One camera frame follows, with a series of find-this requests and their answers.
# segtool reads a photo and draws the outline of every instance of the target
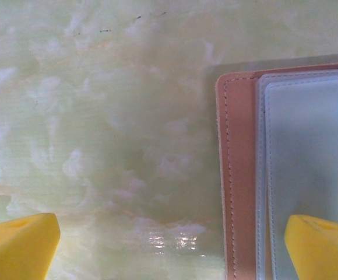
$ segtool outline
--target stitched edge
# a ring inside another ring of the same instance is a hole
[[[313,73],[313,75],[319,75],[322,73],[326,73],[326,74],[337,74],[338,71],[323,71],[323,72],[318,72],[318,73]],[[306,84],[306,83],[313,83],[313,82],[326,82],[326,81],[338,81],[338,78],[329,78],[329,77],[324,77],[323,79],[319,79],[316,78],[316,80],[306,80],[304,82],[282,82],[278,85],[273,85],[270,87],[271,88],[279,88],[282,86],[290,86],[290,85],[302,85],[302,84]],[[265,123],[265,126],[267,126],[267,133],[269,134],[269,141],[268,143],[268,147],[269,147],[269,186],[270,186],[270,191],[269,191],[269,197],[270,197],[270,202],[269,202],[269,210],[270,210],[270,238],[271,238],[271,247],[272,247],[272,261],[273,261],[273,273],[274,273],[274,279],[277,279],[277,268],[276,268],[276,248],[275,248],[275,234],[274,234],[274,212],[273,212],[273,188],[272,188],[272,152],[270,149],[270,144],[271,144],[271,126],[270,126],[270,96],[267,94],[266,96],[266,112],[267,112],[267,122]]]
[[[226,142],[227,142],[227,162],[228,162],[228,182],[230,188],[230,208],[231,208],[231,238],[233,240],[233,270],[234,270],[234,280],[237,279],[237,271],[236,271],[236,264],[237,260],[235,257],[235,230],[234,230],[234,201],[233,201],[233,188],[231,186],[231,163],[230,163],[230,140],[228,138],[228,112],[227,112],[227,84],[232,81],[238,80],[252,80],[258,79],[258,77],[251,77],[251,78],[238,78],[238,79],[230,79],[225,81],[223,89],[224,89],[224,98],[225,98],[225,113],[226,113]]]
[[[259,167],[261,167],[261,163],[262,163],[262,152],[263,152],[263,138],[261,137],[261,135],[263,134],[263,127],[264,125],[263,124],[263,116],[265,115],[265,112],[263,111],[264,109],[264,103],[263,103],[263,98],[260,96],[261,94],[261,90],[262,90],[262,81],[263,80],[259,80],[259,90],[258,90],[258,96],[256,97],[258,99],[258,113],[259,113],[259,134],[258,134],[258,137],[260,138],[259,141],[258,141],[258,162],[257,164],[259,164]],[[256,170],[258,172],[258,176],[256,178],[256,183],[258,185],[258,199],[256,201],[256,210],[257,210],[257,217],[256,217],[256,220],[257,220],[257,227],[256,227],[256,236],[257,236],[257,247],[256,247],[256,251],[257,251],[257,266],[258,266],[258,272],[256,273],[256,277],[258,279],[261,279],[261,252],[259,250],[260,246],[261,246],[261,193],[262,193],[262,184],[265,184],[266,185],[266,182],[264,183],[262,181],[262,171],[263,169],[262,168],[259,168]]]

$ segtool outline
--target light green marble surface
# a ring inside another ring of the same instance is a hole
[[[0,222],[57,214],[50,280],[222,279],[215,80],[330,54],[338,1],[0,0]]]

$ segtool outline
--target marble countertop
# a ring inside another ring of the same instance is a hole
[[[213,85],[317,55],[337,2],[0,1],[0,222],[56,213],[49,280],[222,279]]]

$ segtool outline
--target yellow triangular block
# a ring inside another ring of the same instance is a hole
[[[284,239],[300,280],[338,279],[338,223],[293,215]]]
[[[43,280],[59,238],[52,213],[0,223],[0,280]]]

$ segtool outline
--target wallet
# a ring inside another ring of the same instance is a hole
[[[338,64],[216,83],[227,280],[298,279],[292,214],[338,222]]]

